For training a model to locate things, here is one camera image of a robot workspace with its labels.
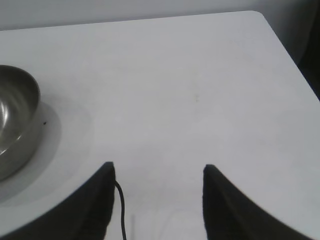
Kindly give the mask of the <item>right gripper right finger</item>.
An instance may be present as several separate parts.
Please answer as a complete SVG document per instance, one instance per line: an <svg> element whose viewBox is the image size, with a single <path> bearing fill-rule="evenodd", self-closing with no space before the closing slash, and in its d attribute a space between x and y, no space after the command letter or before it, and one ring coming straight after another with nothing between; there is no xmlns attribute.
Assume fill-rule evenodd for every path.
<svg viewBox="0 0 320 240"><path fill-rule="evenodd" d="M294 165L203 169L202 214L209 240L317 240L320 186Z"/></svg>

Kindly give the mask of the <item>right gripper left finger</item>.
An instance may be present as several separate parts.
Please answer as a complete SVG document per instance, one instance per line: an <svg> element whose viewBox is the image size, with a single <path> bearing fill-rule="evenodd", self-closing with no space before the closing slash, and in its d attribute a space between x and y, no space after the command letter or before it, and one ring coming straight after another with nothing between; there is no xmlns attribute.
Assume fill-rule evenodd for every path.
<svg viewBox="0 0 320 240"><path fill-rule="evenodd" d="M115 201L116 173L105 162L82 186L36 220L6 234L4 240L102 240Z"/></svg>

